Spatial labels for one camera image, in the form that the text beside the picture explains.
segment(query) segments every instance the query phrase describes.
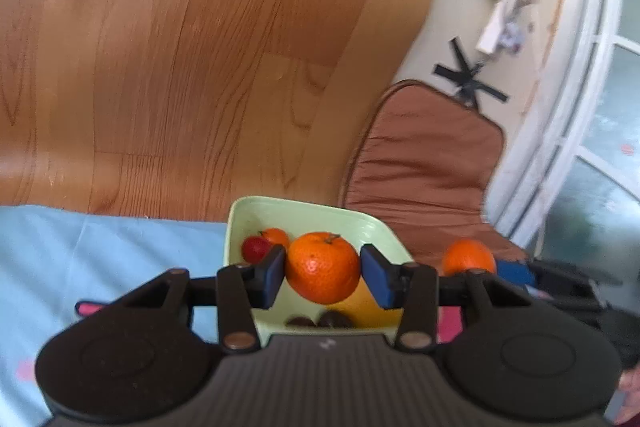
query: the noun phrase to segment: brown cushion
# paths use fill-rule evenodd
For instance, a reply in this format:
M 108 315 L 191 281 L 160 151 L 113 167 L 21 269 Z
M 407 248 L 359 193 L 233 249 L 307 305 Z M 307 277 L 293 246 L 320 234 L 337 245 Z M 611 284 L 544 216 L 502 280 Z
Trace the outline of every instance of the brown cushion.
M 440 267 L 460 237 L 482 241 L 499 259 L 522 259 L 481 217 L 503 143 L 502 130 L 475 111 L 421 82 L 400 82 L 353 153 L 340 203 L 384 221 L 420 263 Z

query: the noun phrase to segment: red apple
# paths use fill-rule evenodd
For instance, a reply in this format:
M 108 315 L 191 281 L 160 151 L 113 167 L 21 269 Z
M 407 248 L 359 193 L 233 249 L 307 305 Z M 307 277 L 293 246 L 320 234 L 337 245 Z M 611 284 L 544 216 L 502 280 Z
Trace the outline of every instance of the red apple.
M 251 264 L 258 264 L 273 245 L 260 235 L 250 235 L 242 243 L 242 257 Z

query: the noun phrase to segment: light blue tablecloth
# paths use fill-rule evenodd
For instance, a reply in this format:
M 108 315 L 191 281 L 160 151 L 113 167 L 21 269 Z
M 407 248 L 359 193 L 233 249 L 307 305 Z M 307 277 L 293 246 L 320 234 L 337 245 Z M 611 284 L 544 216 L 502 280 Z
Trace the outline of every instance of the light blue tablecloth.
M 77 320 L 76 301 L 111 301 L 168 268 L 192 277 L 222 266 L 226 224 L 85 216 L 42 206 L 0 206 L 0 426 L 49 417 L 33 380 L 42 345 Z M 217 340 L 214 309 L 194 331 Z

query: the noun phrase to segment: light green plastic container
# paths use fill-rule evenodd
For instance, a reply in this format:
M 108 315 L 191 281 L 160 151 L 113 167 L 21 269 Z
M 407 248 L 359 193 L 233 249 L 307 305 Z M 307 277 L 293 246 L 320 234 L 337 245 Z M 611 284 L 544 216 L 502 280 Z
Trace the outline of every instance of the light green plastic container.
M 391 229 L 375 217 L 321 204 L 249 196 L 237 200 L 231 207 L 225 237 L 225 266 L 243 261 L 241 246 L 245 238 L 271 227 L 283 229 L 291 240 L 308 232 L 339 233 L 358 252 L 362 245 L 371 243 L 392 263 L 412 261 Z M 329 330 L 321 328 L 292 328 L 284 325 L 291 315 L 306 315 L 316 320 L 323 310 L 324 306 L 310 302 L 293 291 L 285 279 L 273 308 L 254 310 L 255 324 L 262 344 L 265 345 L 273 333 L 328 334 Z M 354 331 L 380 332 L 392 338 L 396 328 L 331 330 L 331 334 Z

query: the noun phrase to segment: orange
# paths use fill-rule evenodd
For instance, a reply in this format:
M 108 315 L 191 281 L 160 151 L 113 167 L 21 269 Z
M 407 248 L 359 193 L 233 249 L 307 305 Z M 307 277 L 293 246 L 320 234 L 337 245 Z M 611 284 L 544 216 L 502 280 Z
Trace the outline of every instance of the orange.
M 281 229 L 266 229 L 261 230 L 260 235 L 269 241 L 272 245 L 283 245 L 285 250 L 289 248 L 291 241 L 287 232 Z
M 383 310 L 378 306 L 363 278 L 360 278 L 356 291 L 329 309 L 347 315 L 357 328 L 397 326 L 402 317 L 402 310 Z
M 335 304 L 353 293 L 360 280 L 360 258 L 335 233 L 312 232 L 289 247 L 285 263 L 289 285 L 317 304 Z
M 475 239 L 459 239 L 444 254 L 444 275 L 453 275 L 471 268 L 482 268 L 492 273 L 497 271 L 494 256 L 484 244 Z

